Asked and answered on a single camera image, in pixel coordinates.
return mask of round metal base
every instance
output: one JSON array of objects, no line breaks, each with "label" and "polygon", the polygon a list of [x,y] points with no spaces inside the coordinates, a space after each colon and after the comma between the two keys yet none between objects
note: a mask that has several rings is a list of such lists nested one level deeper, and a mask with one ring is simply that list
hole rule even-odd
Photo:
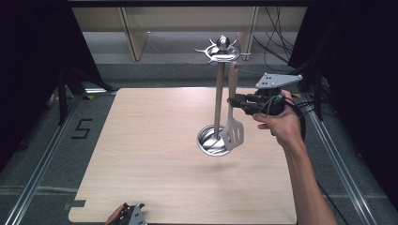
[{"label": "round metal base", "polygon": [[[223,131],[224,127],[220,126],[219,134]],[[225,148],[225,144],[220,135],[214,137],[214,125],[204,127],[198,134],[197,143],[199,149],[212,157],[222,157],[230,151]]]}]

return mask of hand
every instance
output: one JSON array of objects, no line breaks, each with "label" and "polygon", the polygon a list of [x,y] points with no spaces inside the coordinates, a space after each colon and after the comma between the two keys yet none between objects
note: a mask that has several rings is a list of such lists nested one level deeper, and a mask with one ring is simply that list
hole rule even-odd
[{"label": "hand", "polygon": [[120,212],[122,212],[123,210],[123,204],[120,205],[109,217],[108,220],[106,220],[105,225],[108,225],[110,222],[112,222],[112,220],[114,220],[115,218],[117,218],[117,216],[119,216]]},{"label": "hand", "polygon": [[[282,92],[286,97],[286,101],[291,101],[292,95],[290,92],[285,90],[282,90]],[[263,123],[257,126],[259,129],[270,129],[283,149],[292,149],[292,147],[297,146],[298,143],[303,143],[299,118],[287,105],[284,106],[284,111],[278,115],[255,113],[253,119]]]}]

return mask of forearm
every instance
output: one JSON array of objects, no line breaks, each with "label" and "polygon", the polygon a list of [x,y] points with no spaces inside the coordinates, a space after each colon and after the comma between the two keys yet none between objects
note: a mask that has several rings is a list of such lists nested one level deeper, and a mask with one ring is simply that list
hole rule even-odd
[{"label": "forearm", "polygon": [[337,224],[316,183],[304,143],[298,142],[283,149],[290,172],[298,224]]}]

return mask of light wood surface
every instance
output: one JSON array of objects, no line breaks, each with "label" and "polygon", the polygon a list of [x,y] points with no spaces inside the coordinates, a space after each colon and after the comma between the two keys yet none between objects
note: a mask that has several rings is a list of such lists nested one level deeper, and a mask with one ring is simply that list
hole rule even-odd
[{"label": "light wood surface", "polygon": [[199,150],[214,104],[214,88],[119,90],[75,198],[85,206],[71,208],[69,219],[104,222],[122,203],[144,203],[148,223],[295,224],[283,150],[249,115],[234,109],[245,141],[230,154]]}]

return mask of spatula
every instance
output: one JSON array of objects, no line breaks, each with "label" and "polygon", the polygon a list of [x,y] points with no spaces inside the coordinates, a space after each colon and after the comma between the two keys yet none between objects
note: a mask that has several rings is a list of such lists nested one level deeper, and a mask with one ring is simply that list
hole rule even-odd
[{"label": "spatula", "polygon": [[[232,63],[228,76],[229,98],[234,98],[237,91],[237,62]],[[228,120],[225,128],[220,133],[225,144],[225,149],[228,151],[243,144],[244,139],[243,125],[234,118],[233,111],[234,108],[230,104],[228,108]]]}]

